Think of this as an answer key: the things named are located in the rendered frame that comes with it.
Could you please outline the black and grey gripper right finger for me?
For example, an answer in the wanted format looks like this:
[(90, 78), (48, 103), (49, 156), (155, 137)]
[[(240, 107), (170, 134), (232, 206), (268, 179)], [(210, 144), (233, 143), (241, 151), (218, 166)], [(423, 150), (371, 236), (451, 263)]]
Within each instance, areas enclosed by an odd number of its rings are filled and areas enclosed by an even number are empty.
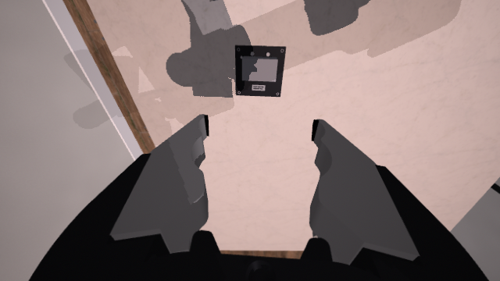
[(312, 141), (320, 177), (312, 198), (313, 237), (332, 260), (384, 281), (489, 281), (448, 229), (385, 167), (323, 119)]

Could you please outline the dark grey block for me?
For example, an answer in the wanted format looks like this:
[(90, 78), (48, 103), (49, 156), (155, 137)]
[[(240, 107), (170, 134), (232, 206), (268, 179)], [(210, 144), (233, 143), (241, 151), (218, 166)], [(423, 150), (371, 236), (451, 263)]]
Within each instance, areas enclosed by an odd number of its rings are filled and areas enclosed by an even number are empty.
[(242, 80), (276, 82), (277, 57), (243, 56)]

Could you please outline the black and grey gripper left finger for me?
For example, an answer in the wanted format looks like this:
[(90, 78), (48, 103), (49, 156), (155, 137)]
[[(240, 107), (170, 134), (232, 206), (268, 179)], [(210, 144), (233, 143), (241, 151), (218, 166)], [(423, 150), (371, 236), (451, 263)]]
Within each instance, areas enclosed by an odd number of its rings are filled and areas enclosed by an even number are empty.
[(189, 251), (207, 222), (200, 165), (209, 136), (198, 115), (140, 155), (64, 229), (29, 281), (113, 281), (166, 254)]

